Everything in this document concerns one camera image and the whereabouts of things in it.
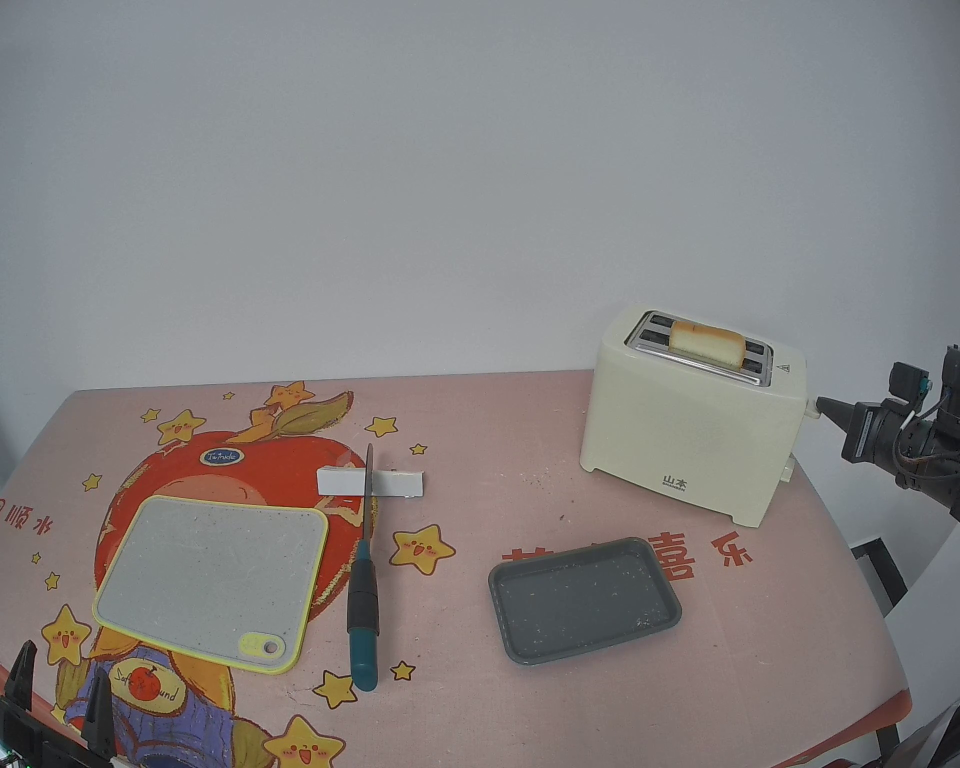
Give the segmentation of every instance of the white foam block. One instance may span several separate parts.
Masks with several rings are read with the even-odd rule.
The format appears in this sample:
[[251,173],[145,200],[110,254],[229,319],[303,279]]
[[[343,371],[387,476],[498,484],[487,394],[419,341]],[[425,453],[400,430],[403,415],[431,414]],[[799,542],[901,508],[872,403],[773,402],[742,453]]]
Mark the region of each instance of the white foam block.
[[[321,496],[362,496],[363,468],[320,467],[317,470],[317,492]],[[423,472],[373,471],[374,496],[423,496]]]

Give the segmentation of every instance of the cable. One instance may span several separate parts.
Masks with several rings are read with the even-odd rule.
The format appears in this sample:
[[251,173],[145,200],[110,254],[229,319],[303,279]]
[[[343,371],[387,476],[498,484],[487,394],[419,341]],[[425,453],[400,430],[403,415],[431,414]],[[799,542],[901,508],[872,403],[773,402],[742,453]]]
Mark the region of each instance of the cable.
[[904,456],[900,453],[900,437],[903,435],[903,430],[906,429],[907,425],[912,425],[914,421],[923,421],[932,414],[934,411],[943,407],[950,397],[950,389],[944,388],[944,396],[940,398],[940,401],[934,405],[932,408],[921,413],[919,416],[911,414],[906,418],[903,424],[900,426],[900,430],[897,432],[897,437],[894,439],[893,444],[893,460],[894,467],[897,468],[897,471],[900,472],[904,477],[909,477],[912,480],[952,480],[956,477],[960,477],[960,469],[955,472],[950,472],[949,474],[921,474],[919,472],[911,472],[909,469],[903,466],[900,463],[902,458],[905,461],[912,462],[913,464],[920,464],[922,462],[932,461],[933,459],[943,459],[946,461],[952,461],[954,459],[960,459],[960,451],[946,451],[944,453],[931,453],[928,456],[920,456],[916,459],[909,456]]

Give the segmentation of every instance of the knife handle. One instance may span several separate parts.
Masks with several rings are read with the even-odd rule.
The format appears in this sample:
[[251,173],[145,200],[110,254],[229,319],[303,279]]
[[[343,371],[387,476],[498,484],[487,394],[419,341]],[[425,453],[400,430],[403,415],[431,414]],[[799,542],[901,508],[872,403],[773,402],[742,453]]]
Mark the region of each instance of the knife handle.
[[347,632],[350,636],[350,676],[360,690],[376,688],[376,638],[380,608],[376,595],[376,568],[370,543],[360,540],[347,587]]

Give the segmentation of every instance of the cream toaster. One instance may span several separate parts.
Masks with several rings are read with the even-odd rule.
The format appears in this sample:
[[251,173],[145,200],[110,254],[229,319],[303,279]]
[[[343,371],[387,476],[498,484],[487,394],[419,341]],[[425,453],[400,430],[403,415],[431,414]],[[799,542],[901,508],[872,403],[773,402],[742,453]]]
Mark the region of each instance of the cream toaster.
[[790,480],[804,414],[819,416],[807,407],[806,363],[746,334],[738,369],[671,345],[674,324],[699,323],[635,306],[607,329],[580,464],[756,528]]

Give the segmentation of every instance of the cutting board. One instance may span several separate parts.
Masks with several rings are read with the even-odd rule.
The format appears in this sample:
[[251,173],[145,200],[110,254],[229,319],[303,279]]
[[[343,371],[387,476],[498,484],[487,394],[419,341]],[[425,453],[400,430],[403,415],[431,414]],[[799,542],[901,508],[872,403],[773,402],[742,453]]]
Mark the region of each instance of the cutting board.
[[279,674],[300,655],[328,523],[315,509],[151,496],[93,603],[105,627]]

